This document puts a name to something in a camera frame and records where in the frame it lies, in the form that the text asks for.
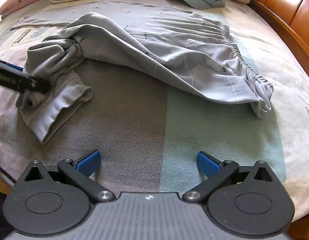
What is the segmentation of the grey striped pants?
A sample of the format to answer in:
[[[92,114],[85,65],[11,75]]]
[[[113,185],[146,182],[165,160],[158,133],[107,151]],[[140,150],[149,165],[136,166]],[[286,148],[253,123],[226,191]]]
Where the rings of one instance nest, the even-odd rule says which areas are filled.
[[[24,72],[51,82],[46,94],[25,91],[16,101],[41,144],[93,91],[75,73],[84,60],[127,66],[212,102],[271,110],[272,84],[251,68],[229,26],[198,13],[134,2],[103,1],[39,12],[26,25],[61,30],[27,50]]]

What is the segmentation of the wooden headboard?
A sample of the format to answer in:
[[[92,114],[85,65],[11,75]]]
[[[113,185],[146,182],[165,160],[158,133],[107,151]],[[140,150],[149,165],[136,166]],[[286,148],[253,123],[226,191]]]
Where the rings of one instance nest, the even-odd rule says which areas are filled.
[[[309,76],[309,0],[251,0]]]

